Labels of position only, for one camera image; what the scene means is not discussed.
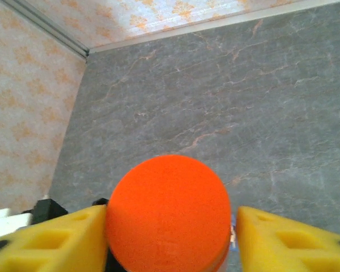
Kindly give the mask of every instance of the wallpaper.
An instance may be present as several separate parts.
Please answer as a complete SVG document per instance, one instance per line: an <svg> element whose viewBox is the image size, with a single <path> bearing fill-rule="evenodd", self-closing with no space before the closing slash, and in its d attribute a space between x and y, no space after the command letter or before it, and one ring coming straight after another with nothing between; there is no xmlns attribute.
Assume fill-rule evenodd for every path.
<svg viewBox="0 0 340 272"><path fill-rule="evenodd" d="M27 0L89 48L297 0Z"/></svg>
<svg viewBox="0 0 340 272"><path fill-rule="evenodd" d="M85 62L0 3L0 208L50 187Z"/></svg>

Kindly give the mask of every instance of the orange floral pattern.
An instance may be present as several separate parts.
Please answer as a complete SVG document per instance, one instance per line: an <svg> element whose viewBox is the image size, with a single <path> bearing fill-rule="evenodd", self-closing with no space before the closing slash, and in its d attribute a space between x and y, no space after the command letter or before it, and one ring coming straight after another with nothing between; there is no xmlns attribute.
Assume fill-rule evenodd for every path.
<svg viewBox="0 0 340 272"><path fill-rule="evenodd" d="M27 0L89 48L292 0ZM19 27L15 20L7 22Z"/></svg>
<svg viewBox="0 0 340 272"><path fill-rule="evenodd" d="M0 208L27 210L48 193L85 67L0 3Z"/></svg>

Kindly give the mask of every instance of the floor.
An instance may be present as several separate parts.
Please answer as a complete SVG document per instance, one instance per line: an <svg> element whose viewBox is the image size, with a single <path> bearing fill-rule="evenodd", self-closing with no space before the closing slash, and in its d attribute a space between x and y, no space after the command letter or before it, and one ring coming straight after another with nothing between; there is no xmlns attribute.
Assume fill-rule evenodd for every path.
<svg viewBox="0 0 340 272"><path fill-rule="evenodd" d="M82 209L161 154L209 165L233 210L340 233L340 3L90 55L50 196Z"/></svg>

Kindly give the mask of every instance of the orange foam ball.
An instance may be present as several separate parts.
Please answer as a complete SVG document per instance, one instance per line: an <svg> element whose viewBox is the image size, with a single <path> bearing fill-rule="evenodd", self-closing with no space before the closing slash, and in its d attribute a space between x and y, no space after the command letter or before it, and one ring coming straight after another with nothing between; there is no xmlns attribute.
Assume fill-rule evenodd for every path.
<svg viewBox="0 0 340 272"><path fill-rule="evenodd" d="M214 271L230 229L230 200L219 177L180 155L133 168L107 205L109 247L132 272Z"/></svg>

